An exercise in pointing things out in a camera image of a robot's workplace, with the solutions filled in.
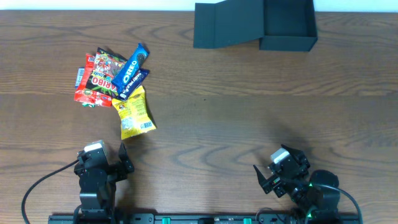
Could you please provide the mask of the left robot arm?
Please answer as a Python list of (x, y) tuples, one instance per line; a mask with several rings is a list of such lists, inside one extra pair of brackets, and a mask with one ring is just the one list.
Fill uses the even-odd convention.
[(80, 202), (73, 214), (73, 223), (120, 223), (123, 213), (115, 206), (116, 182), (126, 180), (134, 166), (124, 143), (120, 144), (119, 160), (108, 161), (104, 141), (92, 142), (78, 153), (74, 173), (79, 177)]

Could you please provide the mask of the black Haribo candy bag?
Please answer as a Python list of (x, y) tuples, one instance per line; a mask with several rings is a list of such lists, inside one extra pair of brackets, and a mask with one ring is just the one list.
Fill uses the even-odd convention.
[(98, 47), (86, 88), (115, 98), (117, 87), (111, 81), (120, 72), (127, 60)]

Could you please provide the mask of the red candy bag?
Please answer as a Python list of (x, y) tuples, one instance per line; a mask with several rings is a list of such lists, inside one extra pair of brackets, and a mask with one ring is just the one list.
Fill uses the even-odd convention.
[(95, 106), (111, 107), (112, 102), (110, 96), (102, 94), (98, 91), (91, 90), (86, 87), (90, 74), (93, 71), (94, 59), (95, 57), (90, 54), (85, 55), (84, 73), (81, 82), (75, 91), (74, 100), (80, 103), (85, 103)]

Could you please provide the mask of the dark green lidded box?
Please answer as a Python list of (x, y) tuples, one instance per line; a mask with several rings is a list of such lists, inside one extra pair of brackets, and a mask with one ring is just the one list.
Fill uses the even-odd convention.
[(259, 41), (260, 50), (309, 52), (318, 40), (313, 0), (196, 3), (193, 46), (218, 49)]

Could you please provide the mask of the blue Oreo cookie pack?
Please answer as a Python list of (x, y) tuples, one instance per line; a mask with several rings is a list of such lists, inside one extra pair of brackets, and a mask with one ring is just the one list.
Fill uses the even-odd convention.
[(136, 72), (141, 68), (148, 55), (149, 51), (146, 50), (143, 44), (138, 43), (137, 49), (111, 81), (111, 83), (117, 88), (118, 95), (122, 93)]

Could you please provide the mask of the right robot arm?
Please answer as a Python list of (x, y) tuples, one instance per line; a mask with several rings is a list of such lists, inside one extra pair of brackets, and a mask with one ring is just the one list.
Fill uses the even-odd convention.
[(341, 223), (338, 213), (341, 190), (337, 175), (327, 170), (309, 172), (310, 163), (303, 151), (281, 145), (270, 156), (270, 177), (254, 165), (257, 179), (265, 194), (289, 196), (297, 208), (289, 214), (275, 214), (282, 223)]

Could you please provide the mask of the dark blue Dairy Milk bar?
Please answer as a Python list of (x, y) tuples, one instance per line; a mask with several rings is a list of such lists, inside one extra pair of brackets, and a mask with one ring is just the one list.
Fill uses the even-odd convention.
[(149, 70), (146, 69), (140, 69), (137, 71), (137, 73), (133, 76), (131, 81), (125, 86), (125, 88), (122, 90), (122, 92), (117, 96), (117, 99), (119, 100), (127, 100), (130, 95), (133, 93), (133, 91), (138, 88), (146, 76), (149, 74)]

